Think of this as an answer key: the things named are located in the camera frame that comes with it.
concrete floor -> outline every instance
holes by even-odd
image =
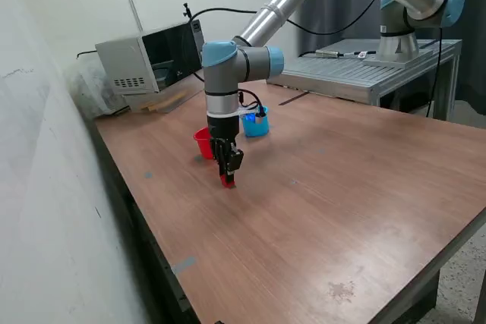
[[[417,114],[424,115],[422,109]],[[486,116],[457,102],[454,123],[486,129]],[[437,307],[420,324],[466,324],[474,319],[486,269],[486,225],[442,268]]]

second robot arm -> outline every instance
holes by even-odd
[[[303,1],[271,0],[232,41],[209,42],[203,47],[207,121],[213,146],[217,144],[213,152],[220,174],[229,183],[243,156],[235,143],[239,133],[238,83],[282,73],[283,54],[264,45]],[[464,0],[383,0],[386,29],[382,36],[397,36],[413,27],[451,26],[459,19],[463,5]]]

wooden table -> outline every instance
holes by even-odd
[[[199,157],[204,94],[97,125],[203,324],[392,322],[486,222],[486,131],[265,83],[237,187]]]

red object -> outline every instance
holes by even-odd
[[[210,144],[210,129],[208,127],[201,129],[194,135],[194,139],[199,145],[201,155],[203,155],[205,159],[213,159],[213,151],[211,150]]]
[[[231,189],[231,188],[235,187],[235,182],[234,181],[232,181],[230,183],[227,183],[226,182],[226,176],[225,175],[219,176],[219,178],[221,179],[222,185],[224,187],[227,187],[228,189]]]

black cable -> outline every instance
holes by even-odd
[[[96,50],[95,50],[95,51],[85,51],[85,52],[79,52],[79,53],[77,54],[77,56],[76,56],[76,59],[78,59],[78,58],[79,58],[79,56],[81,56],[81,55],[87,55],[88,53],[97,53],[97,52],[98,52],[98,51],[96,51]]]
[[[255,94],[253,91],[250,91],[250,90],[246,90],[246,89],[238,89],[238,91],[240,93],[247,93],[247,94],[250,94],[251,96],[253,96],[255,98],[255,100],[257,101],[258,103],[258,106],[260,106],[260,115],[261,116],[265,116],[265,109],[264,109],[264,105],[261,103],[260,99],[258,98],[257,94]]]
[[[204,82],[204,79],[201,76],[199,76],[197,73],[194,72],[193,75],[197,77],[200,81]]]
[[[300,24],[297,24],[296,22],[294,22],[290,19],[288,19],[287,22],[289,22],[293,26],[296,26],[300,30],[303,30],[303,31],[310,33],[310,34],[314,34],[315,36],[332,36],[333,34],[341,33],[342,31],[347,30],[348,28],[352,27],[356,22],[358,22],[358,20],[363,18],[363,16],[371,8],[371,6],[373,5],[373,3],[375,1],[376,0],[372,0],[371,3],[363,10],[363,12],[361,12],[361,14],[358,15],[358,17],[353,20],[353,22],[351,22],[347,26],[341,28],[340,30],[336,30],[334,32],[324,32],[324,33],[314,32],[313,30],[308,30],[307,28],[301,26]],[[208,9],[203,9],[202,11],[199,11],[196,14],[194,14],[191,18],[189,18],[188,24],[191,24],[193,22],[193,20],[196,19],[197,17],[199,17],[200,15],[202,15],[204,13],[209,13],[210,11],[228,11],[228,12],[231,12],[231,13],[240,13],[240,14],[256,14],[257,13],[256,11],[246,11],[246,10],[243,10],[243,9],[234,9],[234,8],[208,8]],[[184,39],[185,39],[185,32],[184,32],[184,35],[182,37],[182,45],[184,45]],[[200,77],[199,75],[196,75],[195,73],[194,73],[194,75],[199,80],[204,82],[204,79],[202,77]]]
[[[297,28],[299,28],[299,29],[301,29],[301,30],[303,30],[303,31],[305,31],[307,33],[314,34],[315,36],[332,36],[333,34],[341,33],[342,31],[347,30],[348,28],[350,28],[351,26],[353,26],[358,20],[362,19],[363,16],[371,8],[371,6],[373,5],[373,3],[375,1],[376,0],[372,0],[371,3],[363,10],[363,12],[360,15],[358,15],[358,17],[356,19],[353,20],[353,22],[351,22],[350,24],[348,24],[346,27],[343,27],[340,30],[336,30],[334,32],[324,32],[324,33],[314,32],[312,30],[308,30],[307,28],[304,28],[303,26],[298,25],[296,22],[292,22],[291,20],[287,20],[287,21],[290,24],[293,24],[294,26],[296,26]]]
[[[359,55],[360,53],[362,53],[362,52],[363,52],[363,51],[354,51],[354,52],[347,52],[347,53],[341,53],[341,52],[339,52],[339,53],[337,54],[337,57],[328,56],[328,57],[322,57],[322,58],[340,58],[340,57],[345,57],[345,56],[347,56],[347,55],[351,55],[351,54],[353,54],[353,55],[355,55],[355,56],[358,56],[358,55]],[[303,56],[305,56],[305,55],[310,55],[311,53],[316,53],[316,52],[315,52],[315,51],[308,51],[308,52],[304,52],[304,53],[300,54],[298,57],[303,57]],[[377,54],[377,52],[376,52],[376,51],[366,51],[366,53],[367,53],[368,55],[376,55],[376,54]]]
[[[437,81],[439,80],[439,69],[440,69],[440,61],[442,61],[442,40],[443,40],[443,30],[440,28],[440,35],[439,35],[439,57],[437,58],[437,68],[435,69],[435,80],[434,80],[434,85],[432,86],[432,93],[431,93],[431,99],[428,102],[428,109],[427,109],[427,116],[431,113],[431,107],[432,107],[432,101],[434,100],[434,94],[435,94],[435,89],[437,86]]]

